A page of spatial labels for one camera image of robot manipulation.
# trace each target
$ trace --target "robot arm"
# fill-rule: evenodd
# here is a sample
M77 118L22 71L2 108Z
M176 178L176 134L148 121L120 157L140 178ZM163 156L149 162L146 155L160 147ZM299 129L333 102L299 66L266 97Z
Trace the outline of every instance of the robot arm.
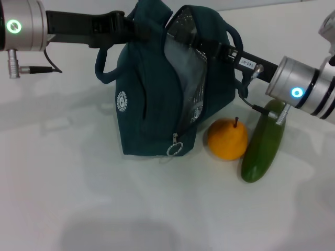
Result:
M319 33L331 44L331 55L319 70L287 57L277 66L246 52L235 55L238 70L270 83L266 94L286 103L280 115L268 113L278 124L285 120L291 106L335 124L335 12L326 18ZM110 48L134 39L146 40L149 35L148 29L124 17L123 12L52 12L45 11L38 0L0 0L0 51L8 51L11 78L57 71L51 67L19 67L16 51L44 51L49 42Z
M320 69L284 57L266 94L287 103L283 112L293 106L335 124L335 11L323 22L319 34L331 45L331 55Z

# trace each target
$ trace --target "white surface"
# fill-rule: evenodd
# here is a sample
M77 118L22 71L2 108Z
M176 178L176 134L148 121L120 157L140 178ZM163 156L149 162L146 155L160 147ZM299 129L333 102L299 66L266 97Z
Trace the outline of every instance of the white surface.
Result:
M79 12L106 10L85 3L92 9L82 4ZM317 31L334 9L333 0L319 0L222 16L248 52L319 67L329 45ZM121 48L110 51L107 69ZM238 99L199 129L185 157L123 156L114 86L94 75L97 51L51 44L49 54L63 74L17 81L0 54L0 250L335 250L335 125L290 112L281 150L254 184L241 181L238 161L218 161L203 147L217 118L239 116L255 127L258 114ZM19 60L47 64L42 53ZM265 88L254 83L250 101L265 104Z
M50 10L89 14L92 12L100 14L101 11L104 13L111 8L113 10L123 10L129 13L135 7L137 1L138 0L99 0L95 2L80 0L42 0L42 2L46 4L47 9ZM224 10L303 1L309 0L165 0L164 2L171 10L176 12L186 4L206 6L215 10Z

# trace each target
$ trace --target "teal fabric bag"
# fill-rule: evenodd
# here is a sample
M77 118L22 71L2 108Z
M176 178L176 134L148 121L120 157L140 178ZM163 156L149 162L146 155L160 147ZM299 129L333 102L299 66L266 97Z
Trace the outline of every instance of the teal fabric bag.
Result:
M211 43L230 45L230 33L243 51L236 30L206 7L183 6L168 23L171 16L160 0L139 1L128 18L149 27L150 39L128 42L110 73L103 73L107 49L98 54L97 77L116 80L124 154L185 155L197 126L235 98L234 64L213 58Z

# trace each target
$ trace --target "green cucumber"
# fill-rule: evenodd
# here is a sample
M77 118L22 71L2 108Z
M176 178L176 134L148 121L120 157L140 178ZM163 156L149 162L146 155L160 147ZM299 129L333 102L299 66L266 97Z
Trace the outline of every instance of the green cucumber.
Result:
M265 108L280 114L284 104L271 100ZM277 125L276 120L261 115L242 161L241 176L244 181L256 182L269 169L282 141L285 123Z

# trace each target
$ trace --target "metal ring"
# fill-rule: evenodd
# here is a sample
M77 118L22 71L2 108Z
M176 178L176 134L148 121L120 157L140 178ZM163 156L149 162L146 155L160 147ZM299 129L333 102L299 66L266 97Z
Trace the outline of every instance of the metal ring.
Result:
M178 151L175 152L174 154L170 154L171 149L172 149L173 147L177 146L177 145L180 145L180 148L178 149ZM184 144L183 144L182 142L177 142L177 143L175 143L175 144L172 144L172 145L169 147L169 149L167 150L166 154L167 154L167 156L169 156L169 157L173 157L173 156L177 155L178 153L180 153L180 151L183 149L183 147L184 147Z

